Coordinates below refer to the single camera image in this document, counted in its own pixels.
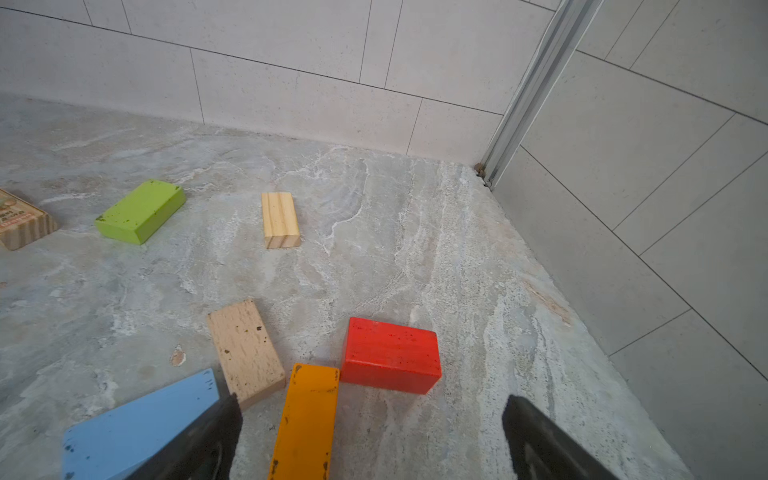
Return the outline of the red wood block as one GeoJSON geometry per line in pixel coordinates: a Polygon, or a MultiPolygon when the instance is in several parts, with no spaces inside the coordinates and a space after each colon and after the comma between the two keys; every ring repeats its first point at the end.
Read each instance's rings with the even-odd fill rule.
{"type": "Polygon", "coordinates": [[[441,378],[435,332],[349,319],[341,359],[342,382],[425,395],[441,378]]]}

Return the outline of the grooved pale wood block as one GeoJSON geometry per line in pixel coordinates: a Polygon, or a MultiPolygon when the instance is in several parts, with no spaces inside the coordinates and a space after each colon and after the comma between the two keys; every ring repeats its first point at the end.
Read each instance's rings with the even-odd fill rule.
{"type": "Polygon", "coordinates": [[[292,248],[301,244],[293,197],[288,192],[261,194],[264,240],[267,249],[292,248]]]}

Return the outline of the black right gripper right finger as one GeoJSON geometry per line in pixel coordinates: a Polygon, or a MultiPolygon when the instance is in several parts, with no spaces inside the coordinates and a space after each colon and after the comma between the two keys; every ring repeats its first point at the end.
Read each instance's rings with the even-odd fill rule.
{"type": "Polygon", "coordinates": [[[525,397],[509,396],[502,426],[518,479],[617,480],[525,397]]]}

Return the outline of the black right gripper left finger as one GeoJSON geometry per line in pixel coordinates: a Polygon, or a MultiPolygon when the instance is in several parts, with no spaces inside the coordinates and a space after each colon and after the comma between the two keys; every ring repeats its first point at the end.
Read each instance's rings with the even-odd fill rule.
{"type": "Polygon", "coordinates": [[[221,398],[128,479],[229,479],[242,425],[237,395],[221,398]]]}

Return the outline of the light blue wood block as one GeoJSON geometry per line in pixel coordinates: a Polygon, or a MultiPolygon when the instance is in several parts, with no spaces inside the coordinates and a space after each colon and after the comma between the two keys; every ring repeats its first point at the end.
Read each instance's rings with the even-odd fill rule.
{"type": "Polygon", "coordinates": [[[63,479],[125,479],[220,398],[206,369],[76,424],[62,440],[63,479]]]}

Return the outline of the lime green wood block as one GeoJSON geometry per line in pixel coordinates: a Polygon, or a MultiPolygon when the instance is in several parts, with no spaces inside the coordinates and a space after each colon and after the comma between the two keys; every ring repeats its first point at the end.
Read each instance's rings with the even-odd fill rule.
{"type": "Polygon", "coordinates": [[[105,237],[141,245],[185,202],[181,187],[147,180],[97,217],[94,225],[105,237]]]}

